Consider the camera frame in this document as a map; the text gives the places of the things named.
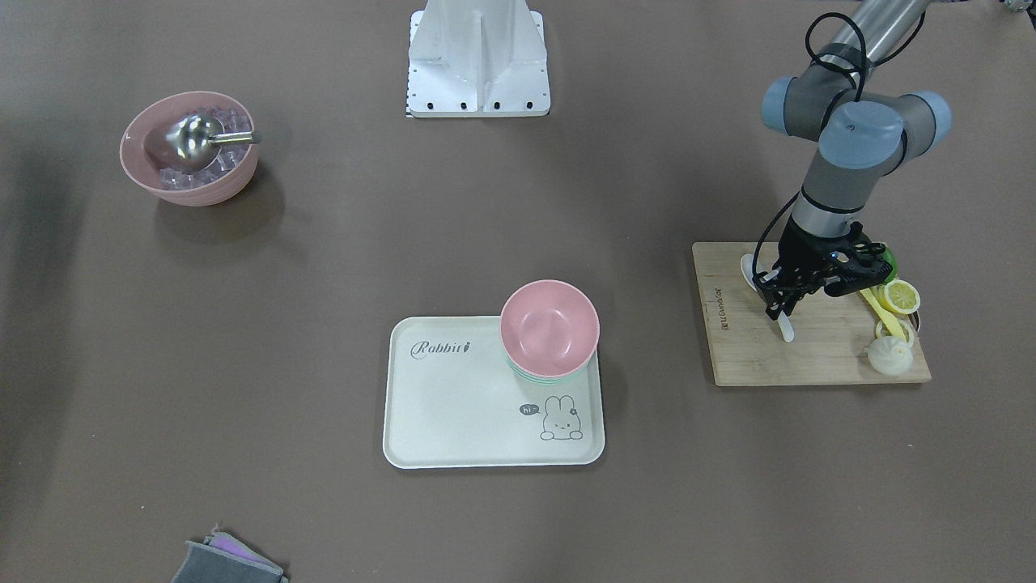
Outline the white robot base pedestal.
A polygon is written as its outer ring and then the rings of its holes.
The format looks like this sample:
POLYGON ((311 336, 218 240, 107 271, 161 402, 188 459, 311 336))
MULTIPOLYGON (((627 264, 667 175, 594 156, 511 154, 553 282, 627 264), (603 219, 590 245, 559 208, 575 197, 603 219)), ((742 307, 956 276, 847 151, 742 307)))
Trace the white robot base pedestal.
POLYGON ((525 1, 429 1, 410 16, 412 118, 545 116, 544 19, 525 1))

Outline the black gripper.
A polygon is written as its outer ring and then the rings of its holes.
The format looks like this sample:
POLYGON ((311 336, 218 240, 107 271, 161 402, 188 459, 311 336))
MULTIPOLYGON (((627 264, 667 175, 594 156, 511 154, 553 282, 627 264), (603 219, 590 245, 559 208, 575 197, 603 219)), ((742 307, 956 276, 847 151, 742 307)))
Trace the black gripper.
POLYGON ((827 296, 845 296, 877 287, 884 246, 870 240, 858 221, 843 236, 818 237, 789 220, 779 240, 775 276, 756 276, 766 315, 773 321, 790 317, 796 304, 818 289, 827 296))

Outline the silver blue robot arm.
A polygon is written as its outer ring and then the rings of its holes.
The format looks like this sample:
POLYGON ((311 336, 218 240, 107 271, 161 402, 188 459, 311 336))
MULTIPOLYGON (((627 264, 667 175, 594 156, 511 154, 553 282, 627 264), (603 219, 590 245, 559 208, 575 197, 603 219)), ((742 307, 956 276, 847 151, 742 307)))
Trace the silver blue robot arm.
POLYGON ((865 235, 859 214, 877 181, 936 147, 953 116, 942 96, 917 91, 873 95, 865 84, 914 40, 926 1, 864 1, 809 66, 773 82, 762 97, 767 128, 813 141, 803 184, 783 211, 787 225, 772 270, 751 270, 771 320, 788 317, 814 292, 855 294, 890 281, 891 252, 865 235))

